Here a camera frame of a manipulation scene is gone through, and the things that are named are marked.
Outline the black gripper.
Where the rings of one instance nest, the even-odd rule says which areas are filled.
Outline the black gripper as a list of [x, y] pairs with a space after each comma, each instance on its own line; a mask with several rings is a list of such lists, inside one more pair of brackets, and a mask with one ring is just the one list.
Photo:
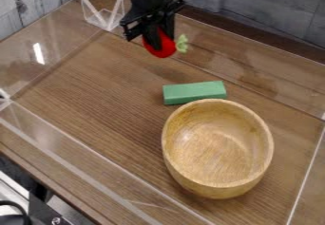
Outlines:
[[124, 38], [132, 41], [142, 36], [149, 49], [162, 50], [161, 29], [173, 39], [175, 14], [183, 6], [185, 0], [131, 0], [131, 8], [119, 22]]

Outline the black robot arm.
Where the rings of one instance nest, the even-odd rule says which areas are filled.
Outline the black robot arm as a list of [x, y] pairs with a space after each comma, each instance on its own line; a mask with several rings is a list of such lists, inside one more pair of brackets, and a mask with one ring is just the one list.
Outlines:
[[174, 41], [175, 14], [185, 0], [131, 0], [131, 9], [119, 21], [127, 41], [139, 36], [154, 51], [165, 49], [163, 38]]

